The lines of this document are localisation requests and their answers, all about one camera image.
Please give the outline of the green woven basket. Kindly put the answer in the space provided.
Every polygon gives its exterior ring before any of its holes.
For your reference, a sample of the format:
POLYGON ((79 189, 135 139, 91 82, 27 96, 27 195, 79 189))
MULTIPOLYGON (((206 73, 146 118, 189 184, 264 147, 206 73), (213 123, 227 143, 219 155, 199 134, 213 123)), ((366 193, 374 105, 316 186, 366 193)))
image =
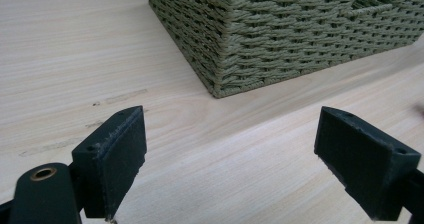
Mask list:
POLYGON ((424 0, 148 0, 216 98, 414 43, 424 0))

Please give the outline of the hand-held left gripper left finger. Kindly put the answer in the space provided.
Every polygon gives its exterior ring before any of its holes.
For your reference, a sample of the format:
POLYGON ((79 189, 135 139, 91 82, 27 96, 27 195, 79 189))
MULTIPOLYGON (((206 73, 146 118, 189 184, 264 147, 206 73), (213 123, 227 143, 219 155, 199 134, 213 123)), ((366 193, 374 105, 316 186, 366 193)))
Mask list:
POLYGON ((144 113, 134 106, 113 114, 72 151, 79 204, 88 218, 112 219, 147 152, 144 113))

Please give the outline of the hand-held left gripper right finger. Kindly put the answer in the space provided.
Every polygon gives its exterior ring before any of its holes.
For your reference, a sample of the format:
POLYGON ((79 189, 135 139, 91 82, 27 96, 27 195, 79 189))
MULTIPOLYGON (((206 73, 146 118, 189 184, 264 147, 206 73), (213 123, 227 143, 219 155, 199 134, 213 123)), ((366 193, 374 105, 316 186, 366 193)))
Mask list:
POLYGON ((422 219, 421 154, 349 112, 322 107, 314 153, 374 221, 422 219))

